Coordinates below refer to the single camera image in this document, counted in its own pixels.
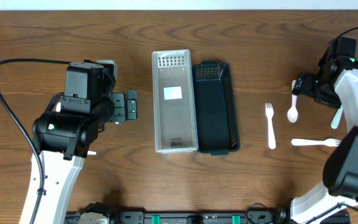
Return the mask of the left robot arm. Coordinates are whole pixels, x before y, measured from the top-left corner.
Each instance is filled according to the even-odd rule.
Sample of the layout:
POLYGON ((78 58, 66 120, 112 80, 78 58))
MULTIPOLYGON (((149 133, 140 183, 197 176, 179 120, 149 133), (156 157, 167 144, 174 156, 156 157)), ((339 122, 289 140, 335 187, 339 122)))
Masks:
POLYGON ((106 123, 133 120, 136 92, 97 98, 57 93, 34 121, 35 153, 21 223, 63 223, 90 144, 106 123))

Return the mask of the white plastic utensil handle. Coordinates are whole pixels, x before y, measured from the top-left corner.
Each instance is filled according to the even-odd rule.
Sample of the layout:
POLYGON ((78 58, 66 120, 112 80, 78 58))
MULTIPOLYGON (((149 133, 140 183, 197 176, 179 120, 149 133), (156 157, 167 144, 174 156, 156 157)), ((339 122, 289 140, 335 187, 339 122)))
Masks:
POLYGON ((337 129, 341 120, 341 116, 343 113, 343 106, 341 106, 335 113, 332 121, 331 121, 331 128, 337 129))

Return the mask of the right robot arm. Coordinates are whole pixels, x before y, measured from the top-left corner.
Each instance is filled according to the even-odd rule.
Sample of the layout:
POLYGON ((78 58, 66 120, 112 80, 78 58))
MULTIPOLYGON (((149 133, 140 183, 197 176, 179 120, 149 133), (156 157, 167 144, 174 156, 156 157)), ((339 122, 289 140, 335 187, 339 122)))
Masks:
POLYGON ((358 59, 323 58, 313 78, 315 97, 332 96, 332 106, 343 108, 347 135, 327 159, 322 181, 294 198, 283 221, 321 223, 341 210, 358 208, 358 59))

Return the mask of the white plastic spoon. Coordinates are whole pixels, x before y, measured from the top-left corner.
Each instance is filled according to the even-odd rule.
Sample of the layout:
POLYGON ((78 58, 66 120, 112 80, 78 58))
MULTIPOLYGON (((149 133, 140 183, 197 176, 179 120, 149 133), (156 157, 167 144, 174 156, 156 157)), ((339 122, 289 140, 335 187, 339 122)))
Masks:
POLYGON ((298 119, 298 111, 296 108, 297 95, 291 94, 291 107, 287 112, 289 122, 295 123, 298 119))

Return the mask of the white plastic fork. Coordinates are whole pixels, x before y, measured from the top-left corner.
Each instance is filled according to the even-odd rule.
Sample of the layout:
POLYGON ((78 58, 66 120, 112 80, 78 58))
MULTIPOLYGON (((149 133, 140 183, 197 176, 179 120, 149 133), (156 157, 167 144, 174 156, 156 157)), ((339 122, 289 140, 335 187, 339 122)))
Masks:
POLYGON ((327 138, 325 140, 311 140, 311 139, 299 139, 295 138, 291 140, 291 144, 293 146, 328 146, 328 147, 336 147, 340 145, 341 140, 327 138))
POLYGON ((270 149, 276 148, 276 140, 275 140, 275 133, 273 130, 273 115, 274 110, 271 103, 265 104, 265 115, 267 117, 267 125, 268 125, 268 147, 270 149))

